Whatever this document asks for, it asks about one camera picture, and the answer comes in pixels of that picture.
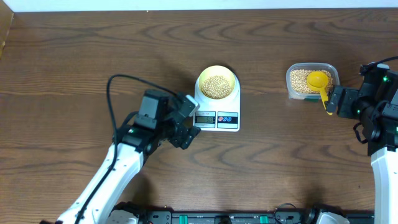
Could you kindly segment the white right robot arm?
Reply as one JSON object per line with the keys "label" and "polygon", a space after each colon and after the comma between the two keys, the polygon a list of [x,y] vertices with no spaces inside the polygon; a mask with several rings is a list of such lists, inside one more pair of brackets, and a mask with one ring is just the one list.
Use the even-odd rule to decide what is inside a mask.
{"label": "white right robot arm", "polygon": [[332,88],[326,111],[359,121],[353,129],[371,158],[374,223],[397,223],[397,72],[384,62],[372,62],[362,65],[359,74],[360,88]]}

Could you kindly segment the yellow measuring scoop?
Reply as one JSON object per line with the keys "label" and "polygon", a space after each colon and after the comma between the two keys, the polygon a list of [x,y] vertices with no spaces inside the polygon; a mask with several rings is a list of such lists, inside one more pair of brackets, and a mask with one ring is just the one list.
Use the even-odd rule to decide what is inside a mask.
{"label": "yellow measuring scoop", "polygon": [[314,71],[307,76],[307,86],[313,91],[319,92],[324,109],[326,110],[326,102],[329,100],[326,93],[326,87],[329,82],[327,75],[323,72]]}

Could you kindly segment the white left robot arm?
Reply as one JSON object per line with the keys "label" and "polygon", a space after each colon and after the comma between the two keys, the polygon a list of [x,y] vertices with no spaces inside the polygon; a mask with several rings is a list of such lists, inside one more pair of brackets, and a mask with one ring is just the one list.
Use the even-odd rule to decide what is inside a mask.
{"label": "white left robot arm", "polygon": [[106,223],[114,205],[148,157],[163,141],[187,149],[200,128],[185,125],[199,109],[190,95],[147,90],[139,111],[130,113],[116,130],[97,173],[57,223]]}

